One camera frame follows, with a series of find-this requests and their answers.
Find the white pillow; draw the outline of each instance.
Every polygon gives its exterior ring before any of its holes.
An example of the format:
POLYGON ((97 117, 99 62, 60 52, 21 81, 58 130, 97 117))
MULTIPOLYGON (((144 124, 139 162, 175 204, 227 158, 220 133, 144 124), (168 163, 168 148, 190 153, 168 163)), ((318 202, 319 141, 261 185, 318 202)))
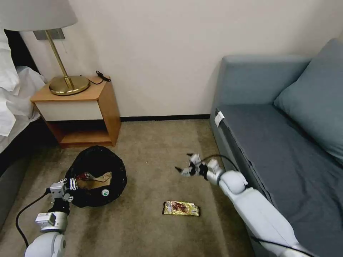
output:
POLYGON ((19 85, 19 77, 11 57, 11 49, 3 29, 0 28, 0 87, 18 94, 16 86, 19 85))

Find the carpet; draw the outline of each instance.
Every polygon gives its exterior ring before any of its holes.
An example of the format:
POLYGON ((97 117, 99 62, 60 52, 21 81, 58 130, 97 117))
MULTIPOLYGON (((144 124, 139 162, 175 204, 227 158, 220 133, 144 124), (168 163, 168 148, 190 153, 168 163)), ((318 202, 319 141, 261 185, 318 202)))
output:
MULTIPOLYGON (((124 122, 116 147, 128 184, 114 202, 97 208, 71 205, 66 257, 93 256, 254 256, 245 226, 233 205, 202 177, 181 177, 174 166, 188 165, 187 152, 218 153, 208 120, 124 122), (167 200, 193 202, 200 217, 162 215, 167 200)), ((25 245, 15 216, 64 177, 82 148, 38 149, 0 233, 0 256, 23 256, 25 245)), ((26 210, 20 226, 28 241, 40 235, 34 220, 50 208, 45 197, 26 210)))

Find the sofa armrest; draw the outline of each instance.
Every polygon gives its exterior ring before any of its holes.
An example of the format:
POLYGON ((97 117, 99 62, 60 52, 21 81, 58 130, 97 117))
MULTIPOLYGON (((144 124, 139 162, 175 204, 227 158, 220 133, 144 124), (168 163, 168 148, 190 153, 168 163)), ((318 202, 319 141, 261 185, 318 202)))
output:
POLYGON ((230 55, 222 60, 213 108, 269 104, 295 82, 310 62, 297 55, 230 55))

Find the gold wrapper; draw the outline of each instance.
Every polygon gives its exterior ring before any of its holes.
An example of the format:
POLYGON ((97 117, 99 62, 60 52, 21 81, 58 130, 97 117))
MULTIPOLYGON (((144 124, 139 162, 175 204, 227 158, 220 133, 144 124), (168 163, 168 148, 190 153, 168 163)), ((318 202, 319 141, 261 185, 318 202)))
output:
POLYGON ((200 216, 200 207, 194 203, 166 201, 163 203, 162 214, 200 216))

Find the brass lamp base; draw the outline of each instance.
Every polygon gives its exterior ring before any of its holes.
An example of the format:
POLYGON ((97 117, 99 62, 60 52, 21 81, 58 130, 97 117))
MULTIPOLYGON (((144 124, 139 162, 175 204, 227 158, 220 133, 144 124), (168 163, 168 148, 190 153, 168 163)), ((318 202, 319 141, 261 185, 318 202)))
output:
POLYGON ((73 88, 68 87, 63 77, 54 78, 50 83, 50 91, 54 95, 74 95, 89 87, 89 80, 82 76, 70 76, 73 88))

